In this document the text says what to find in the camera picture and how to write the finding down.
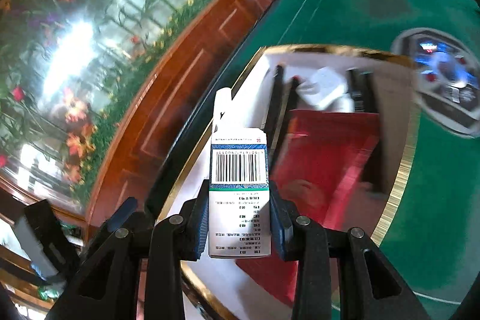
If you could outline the white medicine box with barcode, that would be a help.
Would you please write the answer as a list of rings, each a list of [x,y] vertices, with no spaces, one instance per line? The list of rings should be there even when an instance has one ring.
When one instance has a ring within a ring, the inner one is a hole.
[[[271,254],[267,138],[258,128],[218,131],[211,138],[208,254]]]

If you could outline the red packet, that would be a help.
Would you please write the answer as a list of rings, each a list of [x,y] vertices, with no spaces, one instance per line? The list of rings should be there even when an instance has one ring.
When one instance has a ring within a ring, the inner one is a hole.
[[[383,195],[381,122],[377,114],[292,110],[271,175],[301,215],[345,232],[372,234]]]

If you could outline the white power adapter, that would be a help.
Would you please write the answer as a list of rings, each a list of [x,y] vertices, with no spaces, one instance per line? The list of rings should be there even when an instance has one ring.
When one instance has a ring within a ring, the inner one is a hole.
[[[298,85],[296,93],[315,110],[353,113],[355,104],[348,93],[344,75],[330,67],[323,67]]]

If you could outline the small white dropper bottle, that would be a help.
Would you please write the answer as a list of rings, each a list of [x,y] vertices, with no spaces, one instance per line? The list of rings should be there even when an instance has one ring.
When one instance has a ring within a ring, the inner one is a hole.
[[[221,126],[222,118],[229,109],[232,102],[231,88],[220,88],[216,91],[213,115],[212,115],[212,132],[215,133]]]

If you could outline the black pen with red cap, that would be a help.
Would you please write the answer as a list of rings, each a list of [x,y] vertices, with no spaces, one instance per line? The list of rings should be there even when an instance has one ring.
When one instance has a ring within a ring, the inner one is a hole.
[[[272,131],[272,142],[268,148],[268,159],[270,166],[274,166],[281,152],[281,147],[287,135],[290,122],[290,112],[297,108],[299,96],[296,92],[299,86],[298,76],[292,77],[288,83],[282,88],[279,114],[274,123]]]

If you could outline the red wooden cabinet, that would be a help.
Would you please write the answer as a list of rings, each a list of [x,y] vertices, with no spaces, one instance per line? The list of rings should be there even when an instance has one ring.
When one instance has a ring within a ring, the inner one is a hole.
[[[146,78],[115,134],[85,214],[89,240],[129,196],[143,204],[169,149],[214,76],[274,0],[213,0]]]

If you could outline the floral painted glass panel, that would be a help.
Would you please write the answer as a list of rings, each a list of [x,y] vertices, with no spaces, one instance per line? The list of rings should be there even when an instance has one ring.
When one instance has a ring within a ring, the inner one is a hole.
[[[1,0],[1,176],[80,213],[126,110],[212,0]]]

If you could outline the black pen in tray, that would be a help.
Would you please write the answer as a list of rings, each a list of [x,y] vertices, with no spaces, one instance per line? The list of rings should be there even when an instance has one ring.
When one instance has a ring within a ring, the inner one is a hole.
[[[283,65],[278,64],[275,67],[270,99],[268,100],[267,115],[263,127],[263,130],[267,136],[267,146],[272,144],[273,132],[278,121],[283,90],[283,76],[284,67]]]

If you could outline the round mahjong table centre console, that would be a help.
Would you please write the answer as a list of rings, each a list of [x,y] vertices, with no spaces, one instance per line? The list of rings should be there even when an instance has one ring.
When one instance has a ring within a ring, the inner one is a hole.
[[[415,100],[437,124],[457,136],[479,137],[479,60],[456,37],[432,28],[398,35],[391,52],[416,70]]]

